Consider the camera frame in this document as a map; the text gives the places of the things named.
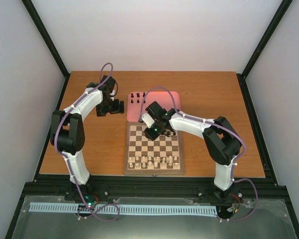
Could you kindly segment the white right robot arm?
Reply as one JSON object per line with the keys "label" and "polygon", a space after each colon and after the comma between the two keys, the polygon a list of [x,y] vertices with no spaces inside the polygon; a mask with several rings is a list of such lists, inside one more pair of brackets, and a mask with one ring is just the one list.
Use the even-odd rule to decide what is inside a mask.
{"label": "white right robot arm", "polygon": [[225,117],[205,119],[188,115],[178,109],[167,111],[154,101],[140,113],[139,121],[147,126],[145,136],[154,141],[168,132],[186,132],[205,141],[215,162],[214,185],[222,191],[234,183],[236,162],[246,151],[246,144]]}

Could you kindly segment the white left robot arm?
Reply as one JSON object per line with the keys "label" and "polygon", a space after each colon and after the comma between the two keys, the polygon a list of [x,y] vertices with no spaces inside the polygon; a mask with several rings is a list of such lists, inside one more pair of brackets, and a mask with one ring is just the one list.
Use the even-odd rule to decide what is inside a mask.
{"label": "white left robot arm", "polygon": [[55,110],[51,117],[50,142],[60,154],[69,171],[70,181],[79,186],[76,194],[82,200],[93,197],[94,188],[87,184],[88,172],[83,146],[85,132],[83,122],[88,114],[95,109],[98,117],[106,114],[123,114],[124,102],[115,99],[118,90],[116,80],[111,76],[103,76],[99,83],[91,82],[84,93],[64,110]]}

